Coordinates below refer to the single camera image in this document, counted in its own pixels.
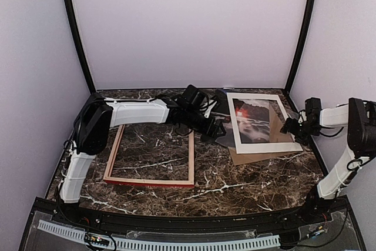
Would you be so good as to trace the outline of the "white photo mat board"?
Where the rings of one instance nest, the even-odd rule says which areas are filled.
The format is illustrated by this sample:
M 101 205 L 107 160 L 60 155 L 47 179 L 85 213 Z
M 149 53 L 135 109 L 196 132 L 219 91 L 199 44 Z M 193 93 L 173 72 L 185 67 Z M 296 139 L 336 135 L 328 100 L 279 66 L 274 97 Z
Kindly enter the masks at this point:
M 299 152 L 302 151 L 300 144 L 296 143 L 291 134 L 288 134 L 287 139 L 279 139 L 273 141 L 272 139 L 272 122 L 270 118 L 270 141 L 268 143 L 251 143 L 245 144 L 241 143 L 238 128 L 236 115 L 233 107 L 233 99 L 257 99 L 258 101 L 269 101 L 274 102 L 278 105 L 278 112 L 282 115 L 282 120 L 286 121 L 288 114 L 279 98 L 278 95 L 269 95 L 269 94 L 260 94 L 260 93 L 240 93 L 240 92 L 229 92 L 227 93 L 227 101 L 229 103 L 229 109 L 231 114 L 231 122 L 233 127 L 234 140 L 236 144 L 236 152 L 238 154 L 249 154 L 249 153 L 276 153 L 276 152 Z M 270 114 L 272 113 L 273 106 L 270 104 Z

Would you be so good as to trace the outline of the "clear acrylic sheet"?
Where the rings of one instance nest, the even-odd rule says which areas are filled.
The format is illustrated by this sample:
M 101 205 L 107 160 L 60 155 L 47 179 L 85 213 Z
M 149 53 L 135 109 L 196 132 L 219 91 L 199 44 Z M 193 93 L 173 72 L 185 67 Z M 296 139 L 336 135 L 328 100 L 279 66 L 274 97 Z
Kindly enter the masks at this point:
M 292 143 L 290 134 L 280 133 L 285 118 L 277 101 L 259 99 L 233 99 L 233 108 L 236 115 L 237 129 L 240 141 L 243 144 L 262 143 Z M 236 151 L 231 114 L 228 106 L 218 108 L 214 113 L 220 119 L 226 131 L 226 135 L 216 139 L 216 143 L 226 147 L 233 165 L 240 166 L 273 158 L 282 158 L 285 155 L 295 153 L 263 152 L 239 154 Z

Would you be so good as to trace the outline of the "wooden red-edged picture frame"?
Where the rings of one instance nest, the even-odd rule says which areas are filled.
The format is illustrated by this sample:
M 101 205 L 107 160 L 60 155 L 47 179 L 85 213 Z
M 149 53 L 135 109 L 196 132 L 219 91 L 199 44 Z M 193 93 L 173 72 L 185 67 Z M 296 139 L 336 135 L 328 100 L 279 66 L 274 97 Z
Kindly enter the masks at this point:
M 189 154 L 188 154 L 188 180 L 155 180 L 155 179 L 131 179 L 112 177 L 112 171 L 115 165 L 116 154 L 118 152 L 125 125 L 122 124 L 117 130 L 113 146 L 110 151 L 109 159 L 104 172 L 103 180 L 106 183 L 116 185 L 150 186 L 150 187 L 174 187 L 174 188 L 192 188 L 194 186 L 194 133 L 189 135 Z

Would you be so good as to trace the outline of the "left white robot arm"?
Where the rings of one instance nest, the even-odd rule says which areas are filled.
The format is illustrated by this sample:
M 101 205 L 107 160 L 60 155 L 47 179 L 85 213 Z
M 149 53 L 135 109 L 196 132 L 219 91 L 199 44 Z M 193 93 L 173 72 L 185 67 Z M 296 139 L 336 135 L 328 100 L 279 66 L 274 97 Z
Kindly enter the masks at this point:
M 72 137 L 64 144 L 69 157 L 56 197 L 64 203 L 60 216 L 70 225 L 83 220 L 82 211 L 74 204 L 79 202 L 90 164 L 107 145 L 111 128 L 140 123 L 184 125 L 202 138 L 215 141 L 226 134 L 222 121 L 212 115 L 219 104 L 215 96 L 210 97 L 193 85 L 175 96 L 161 94 L 150 99 L 113 99 L 98 92 L 91 94 L 73 123 Z

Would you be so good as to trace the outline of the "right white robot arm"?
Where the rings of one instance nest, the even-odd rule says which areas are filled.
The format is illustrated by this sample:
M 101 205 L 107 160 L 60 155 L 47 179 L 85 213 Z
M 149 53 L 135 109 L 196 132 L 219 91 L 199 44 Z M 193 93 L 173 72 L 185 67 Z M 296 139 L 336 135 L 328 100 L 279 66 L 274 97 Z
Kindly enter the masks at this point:
M 321 99 L 309 98 L 297 118 L 287 118 L 280 132 L 290 133 L 302 145 L 310 136 L 334 138 L 347 129 L 342 156 L 313 189 L 313 199 L 333 200 L 358 171 L 375 159 L 375 102 L 349 98 L 334 108 L 322 108 Z

